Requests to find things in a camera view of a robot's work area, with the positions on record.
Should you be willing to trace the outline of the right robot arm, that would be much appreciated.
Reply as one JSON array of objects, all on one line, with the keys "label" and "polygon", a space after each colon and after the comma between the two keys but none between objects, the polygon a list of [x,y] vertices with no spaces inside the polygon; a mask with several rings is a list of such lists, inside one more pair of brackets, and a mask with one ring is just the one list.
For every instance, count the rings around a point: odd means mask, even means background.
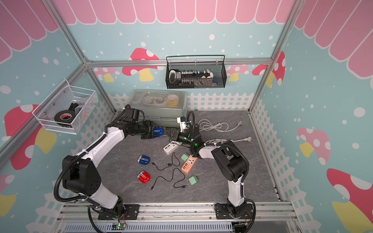
[{"label": "right robot arm", "polygon": [[244,195],[244,180],[249,172],[249,162],[231,140],[208,143],[202,139],[200,127],[195,123],[194,112],[179,117],[179,129],[167,129],[165,135],[172,141],[189,145],[194,158],[215,160],[221,173],[228,181],[227,210],[237,218],[245,213],[247,205]]}]

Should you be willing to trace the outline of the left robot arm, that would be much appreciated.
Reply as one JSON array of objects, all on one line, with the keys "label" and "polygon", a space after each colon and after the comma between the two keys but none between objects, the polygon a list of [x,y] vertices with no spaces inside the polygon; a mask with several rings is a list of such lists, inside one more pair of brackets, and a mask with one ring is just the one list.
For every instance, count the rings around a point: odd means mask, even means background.
[{"label": "left robot arm", "polygon": [[127,136],[147,137],[151,127],[152,122],[145,120],[142,110],[126,105],[96,141],[75,156],[63,159],[63,169],[53,189],[54,198],[61,203],[84,200],[91,208],[99,208],[112,218],[122,217],[126,211],[123,200],[103,185],[97,167]]}]

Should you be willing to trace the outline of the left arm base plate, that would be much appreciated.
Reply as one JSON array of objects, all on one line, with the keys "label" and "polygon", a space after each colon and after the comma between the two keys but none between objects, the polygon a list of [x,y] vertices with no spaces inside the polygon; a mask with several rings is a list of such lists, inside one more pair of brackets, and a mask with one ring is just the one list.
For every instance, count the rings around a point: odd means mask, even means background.
[{"label": "left arm base plate", "polygon": [[122,204],[114,209],[102,208],[98,220],[137,220],[139,207],[138,204]]}]

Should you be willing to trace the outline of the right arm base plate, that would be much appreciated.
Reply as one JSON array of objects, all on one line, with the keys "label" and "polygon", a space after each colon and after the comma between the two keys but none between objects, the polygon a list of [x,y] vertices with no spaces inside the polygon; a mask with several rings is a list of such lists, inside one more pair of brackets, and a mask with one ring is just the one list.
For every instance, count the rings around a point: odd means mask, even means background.
[{"label": "right arm base plate", "polygon": [[214,205],[216,219],[243,219],[250,220],[255,214],[252,203],[243,203],[239,207],[234,207],[228,203],[216,203]]}]

